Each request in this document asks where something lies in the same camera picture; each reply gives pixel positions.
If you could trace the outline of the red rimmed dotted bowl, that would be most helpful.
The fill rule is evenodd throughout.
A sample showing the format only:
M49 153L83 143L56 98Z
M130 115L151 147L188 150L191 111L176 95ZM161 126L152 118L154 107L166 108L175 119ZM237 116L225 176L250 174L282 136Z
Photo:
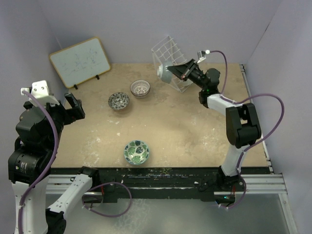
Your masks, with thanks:
M171 61L165 61L159 65L157 69L157 76L161 81L170 84L172 81L172 73L167 70L167 66L172 66L173 63Z

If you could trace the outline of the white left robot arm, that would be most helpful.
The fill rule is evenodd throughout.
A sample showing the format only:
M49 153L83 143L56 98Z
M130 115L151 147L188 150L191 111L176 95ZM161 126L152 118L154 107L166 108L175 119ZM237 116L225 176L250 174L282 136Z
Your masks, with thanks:
M100 187L99 171L81 167L67 190L49 207L46 189L65 125L84 119L81 100L65 94L71 107L61 102L27 101L16 125L18 138L8 159L8 177L16 202L17 234L62 234L66 220L85 192Z

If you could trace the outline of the grey leaf pattern bowl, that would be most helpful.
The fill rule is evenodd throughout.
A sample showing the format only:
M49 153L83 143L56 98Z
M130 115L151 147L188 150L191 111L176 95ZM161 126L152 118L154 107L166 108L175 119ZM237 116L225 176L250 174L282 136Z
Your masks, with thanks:
M110 95L108 105L114 111L124 110L130 102L129 96L123 92L117 92Z

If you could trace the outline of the white wire dish rack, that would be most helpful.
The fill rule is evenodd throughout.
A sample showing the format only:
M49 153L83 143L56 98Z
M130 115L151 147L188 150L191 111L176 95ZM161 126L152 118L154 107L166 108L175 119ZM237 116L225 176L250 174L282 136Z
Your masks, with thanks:
M151 51L157 77L176 91L183 93L192 82L182 81L168 70L169 66L181 65L187 62L174 39L167 36L157 43Z

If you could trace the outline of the white lattice pattern bowl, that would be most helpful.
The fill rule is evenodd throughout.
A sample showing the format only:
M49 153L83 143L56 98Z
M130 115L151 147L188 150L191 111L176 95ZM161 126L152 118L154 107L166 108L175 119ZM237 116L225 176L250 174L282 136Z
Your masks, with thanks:
M146 80L136 80L130 85L130 91L136 98L144 98L150 92L150 84Z

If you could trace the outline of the wood framed whiteboard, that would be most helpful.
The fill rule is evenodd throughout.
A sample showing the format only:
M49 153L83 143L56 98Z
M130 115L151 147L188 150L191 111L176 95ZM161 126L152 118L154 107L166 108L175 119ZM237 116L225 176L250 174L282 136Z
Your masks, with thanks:
M54 52L49 60L66 88L73 88L111 69L97 37Z

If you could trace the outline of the black aluminium mounting rail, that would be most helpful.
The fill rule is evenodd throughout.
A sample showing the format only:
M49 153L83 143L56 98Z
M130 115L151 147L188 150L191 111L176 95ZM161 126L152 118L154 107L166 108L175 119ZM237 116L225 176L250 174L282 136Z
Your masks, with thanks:
M85 196L105 203L118 199L199 199L204 202L232 203L240 196L286 194L282 175L270 167L245 167L242 178L219 185L217 167L194 168L100 168L103 188L87 191Z

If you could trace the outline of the green leaf pattern bowl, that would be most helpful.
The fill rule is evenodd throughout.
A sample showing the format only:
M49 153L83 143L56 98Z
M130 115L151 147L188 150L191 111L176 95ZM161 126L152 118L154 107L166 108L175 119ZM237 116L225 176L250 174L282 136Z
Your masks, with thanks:
M149 158L150 149L144 141L133 140L125 146L123 155L128 163L141 165Z

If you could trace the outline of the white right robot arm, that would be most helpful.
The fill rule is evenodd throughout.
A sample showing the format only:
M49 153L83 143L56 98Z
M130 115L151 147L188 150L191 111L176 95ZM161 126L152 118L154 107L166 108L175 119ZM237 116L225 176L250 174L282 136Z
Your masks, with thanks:
M171 82L172 76L181 81L190 80L201 89L198 94L200 104L225 116L226 136L230 145L218 169L216 184L223 191L229 190L240 179L245 151L261 137L255 106L252 103L226 101L218 90L220 72L215 68L203 72L194 59L181 65L168 62L159 67L158 75L166 83Z

